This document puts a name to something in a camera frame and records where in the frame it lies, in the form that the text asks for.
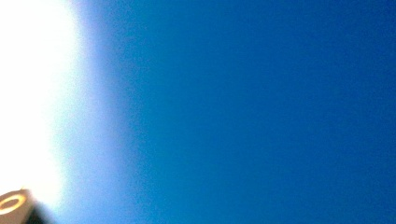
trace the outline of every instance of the lens flare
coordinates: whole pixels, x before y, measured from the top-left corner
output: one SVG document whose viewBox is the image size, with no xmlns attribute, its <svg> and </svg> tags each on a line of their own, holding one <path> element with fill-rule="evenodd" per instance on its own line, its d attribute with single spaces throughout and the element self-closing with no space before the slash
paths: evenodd
<svg viewBox="0 0 396 224">
<path fill-rule="evenodd" d="M 49 206 L 64 168 L 53 128 L 78 86 L 78 27 L 69 2 L 0 2 L 0 194 L 26 187 Z"/>
</svg>

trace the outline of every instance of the bright light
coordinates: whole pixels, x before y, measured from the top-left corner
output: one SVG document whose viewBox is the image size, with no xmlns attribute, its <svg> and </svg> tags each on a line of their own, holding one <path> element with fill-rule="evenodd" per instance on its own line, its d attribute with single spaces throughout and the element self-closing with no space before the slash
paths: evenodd
<svg viewBox="0 0 396 224">
<path fill-rule="evenodd" d="M 52 129 L 78 84 L 69 5 L 0 1 L 0 194 L 24 186 L 50 206 L 61 200 L 64 180 Z"/>
</svg>

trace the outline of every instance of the gold ring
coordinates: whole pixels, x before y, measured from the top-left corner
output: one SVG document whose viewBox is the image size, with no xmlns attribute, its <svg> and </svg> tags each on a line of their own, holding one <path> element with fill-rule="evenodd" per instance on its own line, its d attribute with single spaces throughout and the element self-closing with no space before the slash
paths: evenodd
<svg viewBox="0 0 396 224">
<path fill-rule="evenodd" d="M 13 204 L 10 207 L 1 208 L 1 206 L 3 204 L 8 203 L 9 201 L 12 201 L 12 200 L 18 200 L 18 202 Z M 15 195 L 9 196 L 8 198 L 6 198 L 0 202 L 0 216 L 10 213 L 10 212 L 14 211 L 15 209 L 21 207 L 21 205 L 23 205 L 25 201 L 26 201 L 26 197 L 21 194 L 15 194 Z"/>
</svg>

